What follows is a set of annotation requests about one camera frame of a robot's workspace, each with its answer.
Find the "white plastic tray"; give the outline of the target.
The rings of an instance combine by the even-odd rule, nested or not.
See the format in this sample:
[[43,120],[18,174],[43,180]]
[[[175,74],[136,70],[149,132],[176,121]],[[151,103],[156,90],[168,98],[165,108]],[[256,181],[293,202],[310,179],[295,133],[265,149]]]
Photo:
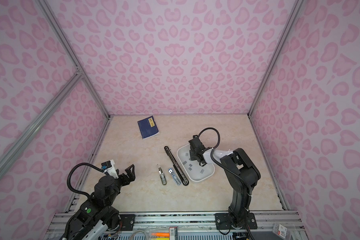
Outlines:
[[200,166],[198,161],[191,161],[190,145],[185,145],[177,150],[177,157],[189,179],[195,183],[210,178],[215,173],[213,164]]

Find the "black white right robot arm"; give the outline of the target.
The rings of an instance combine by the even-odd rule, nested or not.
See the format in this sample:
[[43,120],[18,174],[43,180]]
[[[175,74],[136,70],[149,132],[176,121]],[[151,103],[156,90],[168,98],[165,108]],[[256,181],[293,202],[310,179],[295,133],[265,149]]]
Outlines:
[[222,168],[228,182],[233,189],[232,202],[228,208],[227,216],[223,217],[227,223],[221,222],[223,229],[232,227],[235,229],[257,229],[257,221],[250,212],[250,204],[253,189],[261,178],[260,171],[241,149],[233,151],[220,151],[212,147],[205,147],[200,137],[194,135],[190,144],[190,157],[202,167],[207,164],[215,164]]

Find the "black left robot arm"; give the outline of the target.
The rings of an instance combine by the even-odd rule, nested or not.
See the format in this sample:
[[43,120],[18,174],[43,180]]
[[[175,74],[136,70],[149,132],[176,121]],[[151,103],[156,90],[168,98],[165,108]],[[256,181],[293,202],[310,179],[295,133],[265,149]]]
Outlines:
[[[75,189],[71,178],[79,167],[90,167],[104,174],[89,194]],[[72,168],[67,177],[67,186],[73,193],[87,197],[79,210],[70,217],[61,236],[62,240],[96,240],[106,231],[121,231],[123,219],[112,205],[120,194],[121,188],[135,181],[135,165],[130,165],[120,174],[112,161],[102,163],[100,168],[90,163],[80,163]]]

